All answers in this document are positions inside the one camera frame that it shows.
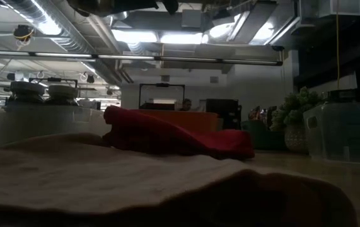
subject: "red fabric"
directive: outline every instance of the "red fabric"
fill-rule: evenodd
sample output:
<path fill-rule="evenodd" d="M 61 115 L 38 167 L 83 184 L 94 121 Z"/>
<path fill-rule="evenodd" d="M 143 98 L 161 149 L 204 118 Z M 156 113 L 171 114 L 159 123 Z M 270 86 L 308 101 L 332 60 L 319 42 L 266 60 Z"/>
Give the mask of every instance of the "red fabric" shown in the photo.
<path fill-rule="evenodd" d="M 153 154 L 206 154 L 217 159 L 254 157 L 249 133 L 237 130 L 195 133 L 169 122 L 119 107 L 104 113 L 111 132 L 103 136 L 111 146 Z"/>

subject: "blanket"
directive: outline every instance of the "blanket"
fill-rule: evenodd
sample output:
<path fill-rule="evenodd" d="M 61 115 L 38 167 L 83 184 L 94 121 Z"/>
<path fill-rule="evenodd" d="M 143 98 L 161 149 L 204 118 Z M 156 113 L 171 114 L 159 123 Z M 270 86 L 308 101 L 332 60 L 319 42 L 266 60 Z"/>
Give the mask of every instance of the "blanket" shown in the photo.
<path fill-rule="evenodd" d="M 92 134 L 0 148 L 0 226 L 357 226 L 345 194 L 294 173 L 156 156 Z"/>
<path fill-rule="evenodd" d="M 118 149 L 153 154 L 206 154 L 217 159 L 254 157 L 247 132 L 190 132 L 164 120 L 114 106 L 106 109 L 104 119 L 112 125 L 112 130 L 103 138 Z"/>

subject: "ceiling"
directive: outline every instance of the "ceiling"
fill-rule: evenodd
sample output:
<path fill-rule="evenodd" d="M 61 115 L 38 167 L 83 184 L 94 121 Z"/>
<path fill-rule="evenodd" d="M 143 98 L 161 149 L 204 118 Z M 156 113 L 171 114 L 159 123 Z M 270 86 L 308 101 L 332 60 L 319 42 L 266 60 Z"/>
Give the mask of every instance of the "ceiling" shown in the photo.
<path fill-rule="evenodd" d="M 55 7 L 57 12 L 51 12 L 51 18 L 56 20 L 61 16 L 66 21 L 63 23 L 66 26 L 71 26 L 68 33 L 75 33 L 79 40 L 83 41 L 83 45 L 87 45 L 91 53 L 95 54 L 117 54 L 117 51 L 123 54 L 134 54 L 125 42 L 106 42 L 107 32 L 100 36 L 100 30 L 103 32 L 103 27 L 108 28 L 108 32 L 113 36 L 110 29 L 122 31 L 145 31 L 150 30 L 154 32 L 158 38 L 154 43 L 142 43 L 142 51 L 149 55 L 167 55 L 178 57 L 210 57 L 210 58 L 225 58 L 225 59 L 256 59 L 278 61 L 279 53 L 274 51 L 270 45 L 263 45 L 263 40 L 256 40 L 257 34 L 267 29 L 270 30 L 269 36 L 273 38 L 275 34 L 284 29 L 285 24 L 289 23 L 294 16 L 296 16 L 296 5 L 293 0 L 278 0 L 278 1 L 249 1 L 247 4 L 240 4 L 245 0 L 222 0 L 222 1 L 208 1 L 208 0 L 179 0 L 180 8 L 178 12 L 170 16 L 165 12 L 164 7 L 159 9 L 142 9 L 129 12 L 129 16 L 122 21 L 115 21 L 112 23 L 110 17 L 102 18 L 101 23 L 92 24 L 88 18 L 81 16 L 75 12 L 66 0 L 44 0 L 50 7 Z M 246 20 L 241 21 L 237 19 L 232 27 L 231 32 L 236 30 L 237 24 L 240 23 L 240 31 L 236 33 L 234 40 L 229 40 L 227 35 L 217 39 L 211 37 L 207 44 L 163 44 L 160 42 L 161 37 L 168 32 L 182 32 L 182 33 L 209 33 L 212 27 L 212 12 L 216 12 L 223 7 L 232 7 L 232 13 L 240 15 L 238 18 L 243 18 L 245 13 Z M 202 22 L 199 28 L 190 28 L 182 26 L 183 15 L 190 10 L 202 11 Z M 271 24 L 270 28 L 265 28 L 265 25 Z M 55 35 L 49 36 L 41 33 L 41 30 L 35 31 L 35 36 L 30 40 L 28 45 L 22 46 L 12 36 L 13 30 L 18 25 L 30 25 L 28 20 L 22 17 L 19 11 L 9 7 L 0 6 L 0 50 L 21 50 L 29 52 L 55 52 L 65 53 L 66 50 L 55 42 Z M 249 45 L 255 40 L 259 45 Z M 276 45 L 283 45 L 287 49 L 295 48 L 296 40 L 291 37 L 290 33 L 286 33 L 279 39 Z M 95 91 L 82 92 L 82 96 L 106 96 L 106 87 L 108 84 L 124 85 L 127 83 L 146 83 L 158 82 L 160 75 L 171 74 L 174 78 L 181 78 L 192 76 L 195 85 L 201 85 L 203 81 L 208 81 L 209 76 L 204 78 L 201 75 L 209 75 L 214 72 L 219 78 L 226 79 L 226 75 L 231 69 L 231 64 L 210 64 L 210 63 L 195 63 L 195 62 L 139 62 L 126 61 L 123 62 L 123 67 L 128 73 L 130 79 L 121 74 L 116 73 L 116 63 L 114 60 L 103 60 L 102 64 L 107 70 L 96 76 L 93 84 L 88 84 L 85 81 L 80 81 L 83 73 L 91 74 L 91 69 L 78 61 L 46 61 L 45 59 L 0 59 L 0 68 L 7 65 L 5 71 L 24 71 L 35 76 L 40 71 L 45 72 L 46 76 L 54 76 L 60 78 L 78 79 L 80 86 L 95 88 Z M 0 85 L 7 84 L 7 73 L 0 74 Z M 209 86 L 226 86 L 225 82 L 218 84 L 209 84 Z"/>

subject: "potted plant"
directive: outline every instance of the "potted plant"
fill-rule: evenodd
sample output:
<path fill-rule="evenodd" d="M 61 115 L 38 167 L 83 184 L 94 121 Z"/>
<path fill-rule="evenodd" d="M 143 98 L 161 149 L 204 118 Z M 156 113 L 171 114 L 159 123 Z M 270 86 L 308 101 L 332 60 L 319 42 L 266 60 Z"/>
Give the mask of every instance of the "potted plant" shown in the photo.
<path fill-rule="evenodd" d="M 298 94 L 290 94 L 285 97 L 285 103 L 272 114 L 270 129 L 272 131 L 285 131 L 285 143 L 289 150 L 307 153 L 303 113 L 322 103 L 323 100 L 318 93 L 309 92 L 304 87 L 300 89 Z"/>

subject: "man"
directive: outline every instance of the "man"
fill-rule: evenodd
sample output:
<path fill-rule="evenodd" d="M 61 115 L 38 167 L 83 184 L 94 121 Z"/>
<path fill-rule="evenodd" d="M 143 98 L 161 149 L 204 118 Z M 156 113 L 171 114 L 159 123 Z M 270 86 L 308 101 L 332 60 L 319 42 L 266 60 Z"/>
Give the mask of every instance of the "man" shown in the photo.
<path fill-rule="evenodd" d="M 182 102 L 182 108 L 180 109 L 180 111 L 189 111 L 191 109 L 191 106 L 192 106 L 191 100 L 186 98 Z"/>

